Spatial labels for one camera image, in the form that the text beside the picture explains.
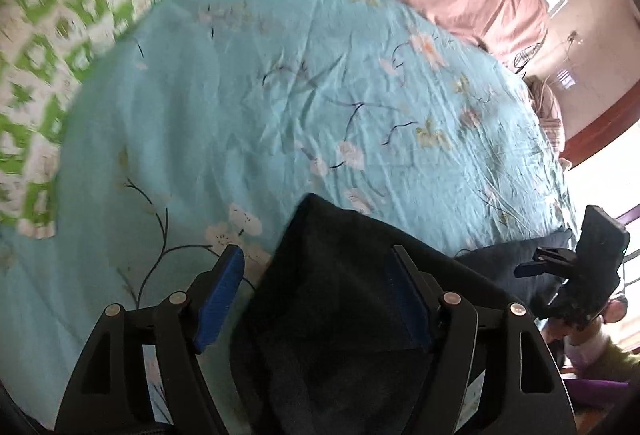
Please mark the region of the person's right hand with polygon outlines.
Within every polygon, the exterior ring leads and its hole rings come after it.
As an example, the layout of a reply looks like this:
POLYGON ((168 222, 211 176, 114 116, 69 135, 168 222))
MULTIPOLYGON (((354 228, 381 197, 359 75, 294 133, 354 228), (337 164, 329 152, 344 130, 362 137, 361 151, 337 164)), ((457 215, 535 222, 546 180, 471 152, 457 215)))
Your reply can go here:
POLYGON ((594 337, 597 337, 602 330, 602 325, 622 321, 627 315, 627 311, 628 299, 621 294, 616 295, 608 301, 608 305, 604 307, 604 310, 597 319, 594 319, 585 328, 570 330, 566 340, 570 342, 570 345, 582 345, 594 337))

